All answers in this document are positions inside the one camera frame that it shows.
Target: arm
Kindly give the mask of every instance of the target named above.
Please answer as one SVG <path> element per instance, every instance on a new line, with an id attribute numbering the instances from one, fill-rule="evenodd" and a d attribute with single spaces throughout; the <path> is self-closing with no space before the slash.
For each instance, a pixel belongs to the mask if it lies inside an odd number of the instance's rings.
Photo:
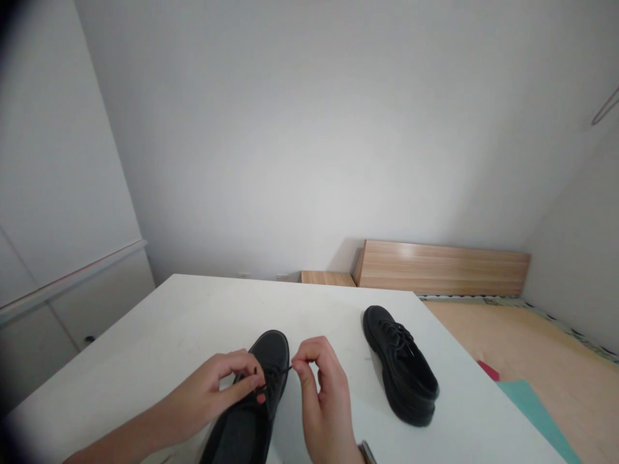
<path id="1" fill-rule="evenodd" d="M 320 392 L 310 362 L 318 365 Z M 314 464 L 364 464 L 355 442 L 346 373 L 325 337 L 301 343 L 292 358 L 303 401 L 303 432 Z"/>
<path id="2" fill-rule="evenodd" d="M 220 391 L 219 381 L 232 373 L 246 377 Z M 262 385 L 262 367 L 247 350 L 216 354 L 159 403 L 76 452 L 65 464 L 139 463 L 159 449 L 192 437 Z M 264 395 L 259 395 L 257 400 L 264 402 Z"/>

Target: teal paper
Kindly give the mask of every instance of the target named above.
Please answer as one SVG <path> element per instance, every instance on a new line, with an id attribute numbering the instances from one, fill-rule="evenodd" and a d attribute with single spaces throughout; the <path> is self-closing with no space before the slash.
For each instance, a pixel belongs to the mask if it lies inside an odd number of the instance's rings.
<path id="1" fill-rule="evenodd" d="M 561 430 L 526 380 L 497 382 L 503 393 L 514 403 L 522 414 L 540 431 L 568 464 L 582 464 L 578 455 L 569 445 Z"/>

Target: watch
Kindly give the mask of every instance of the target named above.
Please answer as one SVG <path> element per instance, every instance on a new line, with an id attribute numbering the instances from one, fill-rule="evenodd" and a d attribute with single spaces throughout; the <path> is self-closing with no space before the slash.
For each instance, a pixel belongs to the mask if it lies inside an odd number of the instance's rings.
<path id="1" fill-rule="evenodd" d="M 369 445 L 365 440 L 361 441 L 359 445 L 359 451 L 363 455 L 363 459 L 366 461 L 366 464 L 376 464 L 376 460 L 374 459 L 374 455 L 372 451 L 369 449 Z"/>

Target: black leather shoe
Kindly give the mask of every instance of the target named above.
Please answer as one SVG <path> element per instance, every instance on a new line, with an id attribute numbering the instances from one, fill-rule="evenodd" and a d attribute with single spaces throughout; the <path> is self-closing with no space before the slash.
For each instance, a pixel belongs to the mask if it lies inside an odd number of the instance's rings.
<path id="1" fill-rule="evenodd" d="M 269 452 L 277 405 L 282 398 L 290 352 L 280 331 L 260 335 L 250 348 L 264 371 L 266 401 L 258 404 L 255 393 L 228 408 L 213 426 L 202 453 L 201 464 L 264 464 Z"/>
<path id="2" fill-rule="evenodd" d="M 412 425 L 429 425 L 438 382 L 410 332 L 382 306 L 370 306 L 363 314 L 363 333 L 382 362 L 385 393 L 393 412 Z"/>

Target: wooden headboard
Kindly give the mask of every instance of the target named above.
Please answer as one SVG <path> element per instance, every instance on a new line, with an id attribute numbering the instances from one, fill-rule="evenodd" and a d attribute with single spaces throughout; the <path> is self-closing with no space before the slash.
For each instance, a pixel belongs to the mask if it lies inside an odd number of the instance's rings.
<path id="1" fill-rule="evenodd" d="M 518 296 L 531 255 L 366 240 L 353 278 L 358 287 L 419 295 Z"/>

